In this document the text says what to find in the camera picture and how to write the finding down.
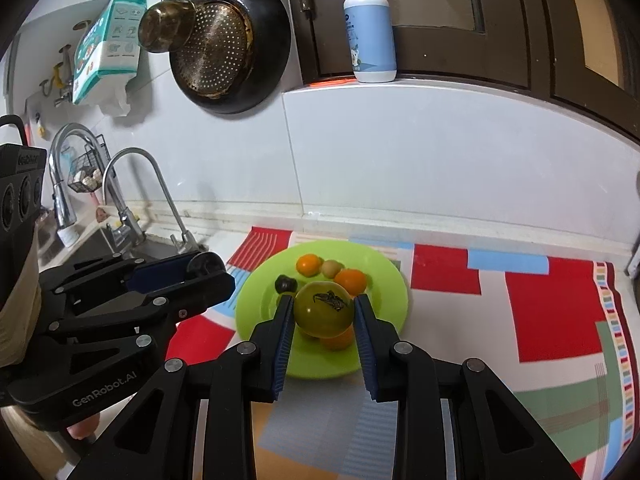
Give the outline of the person's left hand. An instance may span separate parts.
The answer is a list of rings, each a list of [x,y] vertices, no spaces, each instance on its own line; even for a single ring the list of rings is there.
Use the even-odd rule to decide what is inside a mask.
[[[100,415],[92,415],[77,424],[73,424],[66,428],[67,432],[73,439],[82,440],[94,435],[99,427]]]

